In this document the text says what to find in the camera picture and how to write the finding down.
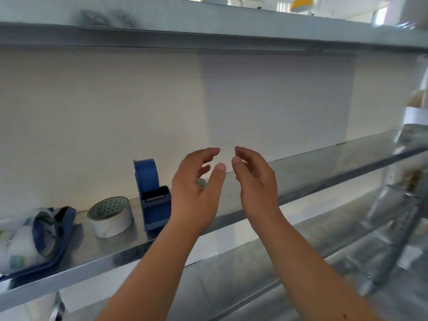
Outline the person's left hand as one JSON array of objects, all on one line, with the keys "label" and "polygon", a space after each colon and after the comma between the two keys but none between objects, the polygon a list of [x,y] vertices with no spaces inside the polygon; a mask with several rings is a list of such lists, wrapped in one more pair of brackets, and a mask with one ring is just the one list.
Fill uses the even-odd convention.
[{"label": "person's left hand", "polygon": [[214,220],[220,198],[198,195],[197,179],[211,170],[210,165],[220,148],[205,148],[187,154],[172,181],[170,223],[198,237]]}]

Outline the person's right hand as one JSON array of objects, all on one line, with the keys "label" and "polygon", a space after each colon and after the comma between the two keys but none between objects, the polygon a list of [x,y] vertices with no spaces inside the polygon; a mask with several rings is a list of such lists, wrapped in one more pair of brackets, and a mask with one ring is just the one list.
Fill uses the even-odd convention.
[{"label": "person's right hand", "polygon": [[276,175],[258,152],[236,146],[235,156],[248,166],[248,178],[240,183],[241,204],[256,233],[282,218],[278,205]]}]

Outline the person's right forearm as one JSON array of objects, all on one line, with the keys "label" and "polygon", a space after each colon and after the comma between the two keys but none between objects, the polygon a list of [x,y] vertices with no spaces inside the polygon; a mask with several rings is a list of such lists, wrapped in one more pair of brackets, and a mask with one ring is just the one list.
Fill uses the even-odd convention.
[{"label": "person's right forearm", "polygon": [[302,321],[381,321],[279,210],[248,217]]}]

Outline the person's left forearm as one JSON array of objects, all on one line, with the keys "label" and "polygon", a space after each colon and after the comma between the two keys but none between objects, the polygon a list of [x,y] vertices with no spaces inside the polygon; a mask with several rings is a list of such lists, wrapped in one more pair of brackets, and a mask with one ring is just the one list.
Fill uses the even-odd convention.
[{"label": "person's left forearm", "polygon": [[185,263],[208,224],[171,219],[94,321],[166,321]]}]

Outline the grey metal shelf board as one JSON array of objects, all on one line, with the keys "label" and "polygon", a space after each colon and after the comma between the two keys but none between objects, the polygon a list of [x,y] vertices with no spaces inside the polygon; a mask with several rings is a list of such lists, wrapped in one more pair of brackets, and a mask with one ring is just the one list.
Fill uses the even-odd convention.
[{"label": "grey metal shelf board", "polygon": [[0,0],[0,45],[428,52],[428,31],[184,0]]},{"label": "grey metal shelf board", "polygon": [[[428,151],[428,136],[409,136],[404,145],[399,145],[395,143],[397,134],[391,131],[366,136],[270,162],[278,182],[279,204]],[[85,212],[78,213],[70,242],[58,263],[39,274],[0,282],[0,312],[140,259],[154,236],[144,231],[138,198],[131,199],[131,208],[134,224],[105,239],[93,234]]]},{"label": "grey metal shelf board", "polygon": [[[325,258],[345,248],[409,199],[391,188],[360,197],[323,190],[281,206],[287,220]],[[112,254],[113,269],[60,293],[64,321],[93,321],[136,266],[146,247],[132,245]],[[170,310],[169,320],[203,321],[276,281],[273,265],[247,220],[201,236],[193,248]]]}]

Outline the white tape roll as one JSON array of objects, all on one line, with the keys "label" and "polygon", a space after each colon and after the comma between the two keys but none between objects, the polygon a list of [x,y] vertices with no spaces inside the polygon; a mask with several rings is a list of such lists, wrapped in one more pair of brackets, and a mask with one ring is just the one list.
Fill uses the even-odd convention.
[{"label": "white tape roll", "polygon": [[134,223],[130,201],[123,196],[97,202],[88,210],[86,216],[98,238],[116,236]]}]

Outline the grey metal shelf upright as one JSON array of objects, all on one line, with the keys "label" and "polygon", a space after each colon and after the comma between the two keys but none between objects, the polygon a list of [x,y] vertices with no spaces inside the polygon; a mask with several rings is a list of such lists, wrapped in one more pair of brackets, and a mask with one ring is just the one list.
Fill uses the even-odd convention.
[{"label": "grey metal shelf upright", "polygon": [[378,259],[376,267],[364,269],[365,279],[357,290],[363,297],[386,284],[420,220],[428,215],[428,164],[410,173],[404,183],[384,183],[367,212],[365,226],[380,218],[382,212],[393,215],[383,237],[389,247]]}]

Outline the white and tan box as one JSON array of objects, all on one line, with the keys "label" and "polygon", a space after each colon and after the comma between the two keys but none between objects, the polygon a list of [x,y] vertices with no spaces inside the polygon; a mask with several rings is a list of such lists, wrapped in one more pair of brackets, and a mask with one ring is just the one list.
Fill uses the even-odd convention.
[{"label": "white and tan box", "polygon": [[406,104],[402,126],[416,124],[428,127],[428,90],[414,91]]}]

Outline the plastic-wrapped blue tape dispenser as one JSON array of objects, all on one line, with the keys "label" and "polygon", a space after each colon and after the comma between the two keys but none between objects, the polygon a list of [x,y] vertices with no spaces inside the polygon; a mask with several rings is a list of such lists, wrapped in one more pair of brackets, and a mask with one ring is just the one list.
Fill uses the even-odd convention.
[{"label": "plastic-wrapped blue tape dispenser", "polygon": [[0,218],[0,282],[58,263],[70,243],[75,217],[76,210],[65,206]]}]

